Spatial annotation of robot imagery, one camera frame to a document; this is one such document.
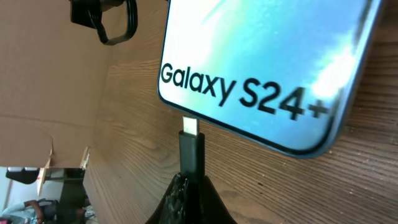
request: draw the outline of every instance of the wooden surface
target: wooden surface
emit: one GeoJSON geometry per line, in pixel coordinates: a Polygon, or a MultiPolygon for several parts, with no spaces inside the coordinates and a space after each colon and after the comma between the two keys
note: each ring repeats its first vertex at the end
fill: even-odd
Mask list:
{"type": "MultiPolygon", "coordinates": [[[[182,113],[156,91],[167,3],[138,6],[136,36],[114,49],[85,179],[102,224],[144,223],[179,171],[182,113]]],[[[206,173],[238,223],[398,223],[398,1],[328,153],[296,160],[206,122],[201,131],[206,173]]]]}

